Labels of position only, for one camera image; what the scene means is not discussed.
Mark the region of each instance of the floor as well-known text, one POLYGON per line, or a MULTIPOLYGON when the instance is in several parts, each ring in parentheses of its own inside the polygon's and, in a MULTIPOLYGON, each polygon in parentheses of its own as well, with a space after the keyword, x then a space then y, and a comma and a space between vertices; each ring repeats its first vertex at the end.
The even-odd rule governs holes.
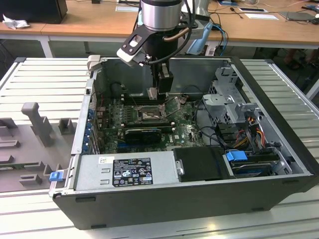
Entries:
MULTIPOLYGON (((31 40, 3 40, 3 48, 0 46, 0 78, 5 74, 6 69, 10 67, 16 57, 44 57, 41 45, 38 41, 31 40)), ((70 41, 53 41, 50 43, 52 50, 56 57, 87 57, 89 54, 85 53, 83 42, 70 42, 70 41)), ((120 43, 103 43, 103 42, 90 42, 91 53, 103 56, 116 56, 116 51, 120 47, 120 43)), ((255 47, 232 47, 229 46, 224 56, 235 55, 242 59, 265 59, 272 58, 274 55, 273 48, 257 49, 255 47)), ((290 70, 284 63, 283 58, 286 55, 286 49, 280 49, 277 56, 273 58, 276 65, 299 87, 306 88, 307 92, 310 87, 319 79, 317 74, 312 82, 306 82, 306 87, 303 86, 306 78, 315 69, 306 66, 297 71, 290 70)), ((309 54, 311 50, 298 51, 295 59, 298 60, 300 56, 309 54)), ((314 102, 319 105, 319 97, 314 99, 314 102)))

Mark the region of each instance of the copper pipe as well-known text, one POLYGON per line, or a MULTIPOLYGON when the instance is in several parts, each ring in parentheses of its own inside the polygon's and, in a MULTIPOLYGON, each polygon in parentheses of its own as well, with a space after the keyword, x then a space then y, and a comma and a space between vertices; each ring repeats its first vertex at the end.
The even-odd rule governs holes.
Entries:
POLYGON ((174 36, 164 37, 163 41, 165 41, 165 42, 175 41, 175 40, 179 39, 180 37, 184 36, 188 32, 189 32, 189 28, 187 27, 174 36))

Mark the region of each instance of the warning label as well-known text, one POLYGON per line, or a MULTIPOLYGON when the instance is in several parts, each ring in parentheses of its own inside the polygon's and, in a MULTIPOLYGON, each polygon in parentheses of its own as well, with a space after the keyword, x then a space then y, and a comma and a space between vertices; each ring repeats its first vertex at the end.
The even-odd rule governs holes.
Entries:
POLYGON ((119 159, 113 161, 113 186, 126 187, 153 184, 150 158, 119 159))

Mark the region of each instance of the motherboard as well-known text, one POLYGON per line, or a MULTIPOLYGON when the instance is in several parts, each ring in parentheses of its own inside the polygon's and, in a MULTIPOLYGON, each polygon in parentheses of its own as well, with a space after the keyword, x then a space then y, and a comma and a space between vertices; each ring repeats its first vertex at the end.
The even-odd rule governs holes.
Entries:
POLYGON ((170 151, 204 146, 194 103, 170 97, 162 104, 111 99, 100 119, 101 153, 170 151))

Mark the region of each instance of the smartphone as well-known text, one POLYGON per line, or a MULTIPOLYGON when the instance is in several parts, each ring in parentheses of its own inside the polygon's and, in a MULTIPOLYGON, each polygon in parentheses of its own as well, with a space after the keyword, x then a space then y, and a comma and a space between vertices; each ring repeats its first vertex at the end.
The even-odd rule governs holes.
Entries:
POLYGON ((267 12, 263 8, 252 8, 252 7, 238 7, 239 10, 243 12, 267 12))

